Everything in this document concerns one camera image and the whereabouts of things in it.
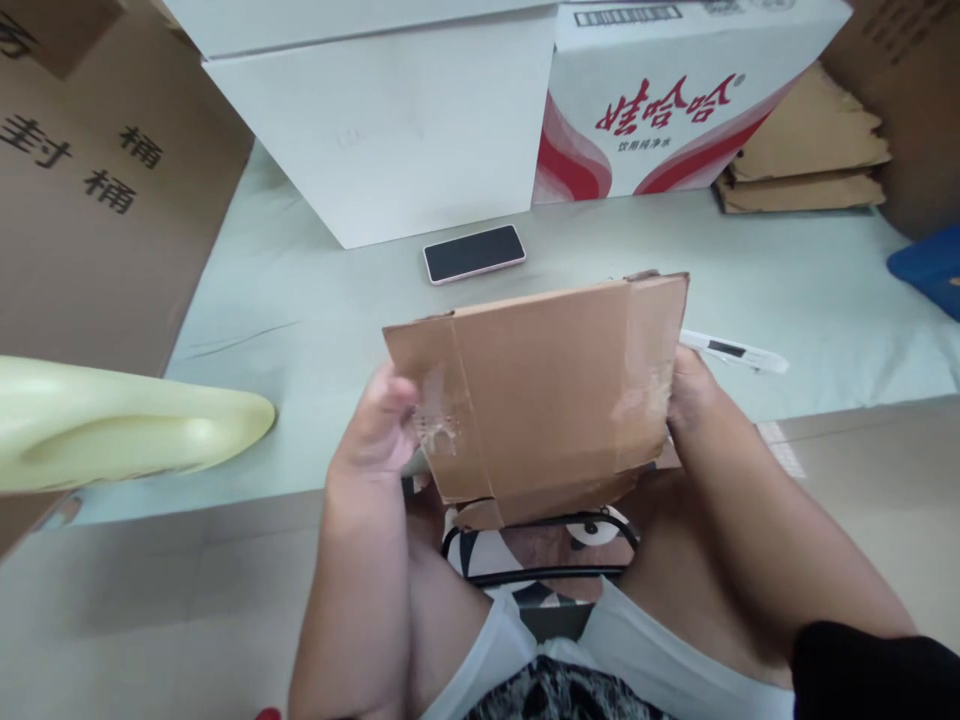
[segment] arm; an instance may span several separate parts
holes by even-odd
[[[870,561],[780,467],[703,360],[679,348],[670,430],[703,503],[720,564],[785,657],[806,625],[832,620],[880,637],[916,634]]]
[[[327,472],[317,565],[290,685],[293,720],[404,715],[410,656],[400,470],[416,388],[385,366]]]

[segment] hand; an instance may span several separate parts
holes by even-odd
[[[700,354],[678,345],[673,363],[673,388],[670,392],[667,420],[672,424],[695,420],[719,394],[720,386]]]
[[[399,482],[418,445],[411,423],[418,400],[417,387],[399,377],[393,363],[381,366],[363,391],[328,475]]]

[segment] light gray table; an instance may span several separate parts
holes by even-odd
[[[355,211],[376,212],[357,199]],[[523,265],[442,287],[421,248],[513,223]],[[657,268],[689,271],[684,326],[779,352],[783,376],[713,363],[755,421],[960,390],[960,325],[887,273],[906,241],[869,210],[724,216],[709,191],[539,206],[342,250],[257,145],[167,377],[251,390],[280,411],[252,449],[197,475],[85,489],[75,523],[159,515],[319,488],[384,325]]]

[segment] left hand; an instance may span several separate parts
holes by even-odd
[[[419,445],[411,422],[417,387],[386,363],[367,384],[330,462],[329,476],[348,482],[399,482]]]

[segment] black sleeve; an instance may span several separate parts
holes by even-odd
[[[808,625],[793,648],[797,720],[960,718],[960,657],[927,637]]]

